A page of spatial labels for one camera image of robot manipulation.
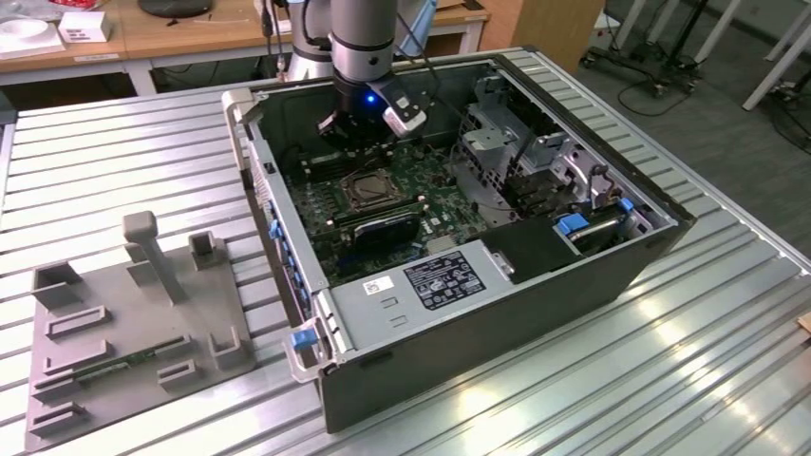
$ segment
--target caster wheel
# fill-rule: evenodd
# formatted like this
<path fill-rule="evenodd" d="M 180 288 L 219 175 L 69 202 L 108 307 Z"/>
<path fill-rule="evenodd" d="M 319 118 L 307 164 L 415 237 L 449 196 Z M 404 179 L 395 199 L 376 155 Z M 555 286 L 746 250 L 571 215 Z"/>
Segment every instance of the caster wheel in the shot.
<path fill-rule="evenodd" d="M 595 62 L 595 56 L 590 54 L 580 60 L 580 65 L 583 65 L 584 68 L 591 68 L 595 66 Z"/>

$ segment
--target cardboard box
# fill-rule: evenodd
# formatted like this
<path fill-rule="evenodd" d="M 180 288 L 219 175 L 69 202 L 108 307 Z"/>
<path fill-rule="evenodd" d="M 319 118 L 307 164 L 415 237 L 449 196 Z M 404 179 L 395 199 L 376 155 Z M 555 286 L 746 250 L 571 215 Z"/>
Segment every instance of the cardboard box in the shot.
<path fill-rule="evenodd" d="M 104 43 L 111 28 L 104 11 L 69 11 L 63 14 L 60 35 L 68 43 Z"/>

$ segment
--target motherboard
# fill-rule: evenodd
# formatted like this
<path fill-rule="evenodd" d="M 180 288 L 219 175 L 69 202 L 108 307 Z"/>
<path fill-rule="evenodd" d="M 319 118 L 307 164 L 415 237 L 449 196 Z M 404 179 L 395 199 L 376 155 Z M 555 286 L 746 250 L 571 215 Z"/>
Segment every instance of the motherboard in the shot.
<path fill-rule="evenodd" d="M 433 255 L 488 229 L 448 173 L 447 154 L 401 145 L 333 179 L 288 181 L 332 286 Z"/>

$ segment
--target gray floor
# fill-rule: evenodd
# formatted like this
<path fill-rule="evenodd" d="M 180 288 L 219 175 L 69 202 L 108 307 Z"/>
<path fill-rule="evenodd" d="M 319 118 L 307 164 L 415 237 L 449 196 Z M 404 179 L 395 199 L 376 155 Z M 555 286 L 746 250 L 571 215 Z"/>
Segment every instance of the gray floor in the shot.
<path fill-rule="evenodd" d="M 624 15 L 631 3 L 632 0 L 608 0 L 607 10 Z M 643 27 L 658 3 L 648 2 L 638 22 Z M 680 5 L 663 36 L 666 48 L 674 41 L 688 12 L 690 7 Z M 711 15 L 702 16 L 686 46 L 687 55 L 695 55 L 715 21 Z M 811 212 L 803 209 L 811 198 L 811 156 L 774 132 L 770 101 L 764 100 L 752 112 L 740 108 L 771 68 L 771 64 L 763 61 L 770 48 L 770 44 L 730 28 L 702 66 L 704 81 L 699 83 L 696 93 L 658 118 L 636 115 L 618 103 L 618 92 L 630 83 L 643 79 L 639 73 L 599 63 L 590 69 L 580 68 L 576 78 L 811 257 Z M 796 79 L 807 69 L 804 62 L 796 62 L 787 75 L 788 79 Z M 680 96 L 676 93 L 664 100 L 655 100 L 632 89 L 623 99 L 636 110 L 656 112 Z M 811 125 L 811 105 L 798 111 L 798 117 Z M 784 124 L 782 116 L 778 121 Z"/>

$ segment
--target black cable on floor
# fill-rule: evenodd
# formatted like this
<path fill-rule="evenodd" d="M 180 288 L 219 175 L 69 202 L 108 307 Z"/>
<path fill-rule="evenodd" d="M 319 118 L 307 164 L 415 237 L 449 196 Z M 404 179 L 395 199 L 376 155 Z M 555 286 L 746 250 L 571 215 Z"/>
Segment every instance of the black cable on floor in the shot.
<path fill-rule="evenodd" d="M 671 112 L 671 110 L 679 106 L 680 104 L 683 104 L 687 99 L 692 96 L 692 93 L 688 93 L 687 95 L 684 95 L 684 97 L 675 102 L 674 104 L 671 104 L 667 108 L 664 108 L 662 111 L 659 112 L 643 112 L 639 111 L 636 109 L 634 109 L 631 106 L 628 106 L 628 104 L 624 102 L 624 100 L 622 99 L 622 95 L 624 94 L 624 92 L 627 92 L 631 88 L 639 87 L 643 84 L 646 84 L 648 82 L 648 80 L 640 81 L 639 83 L 634 83 L 631 84 L 628 87 L 626 87 L 623 90 L 620 90 L 620 92 L 618 93 L 618 102 L 620 103 L 622 107 L 624 107 L 628 111 L 631 111 L 634 114 L 639 114 L 640 116 L 646 116 L 646 117 L 659 117 L 659 116 L 664 116 L 668 112 Z"/>

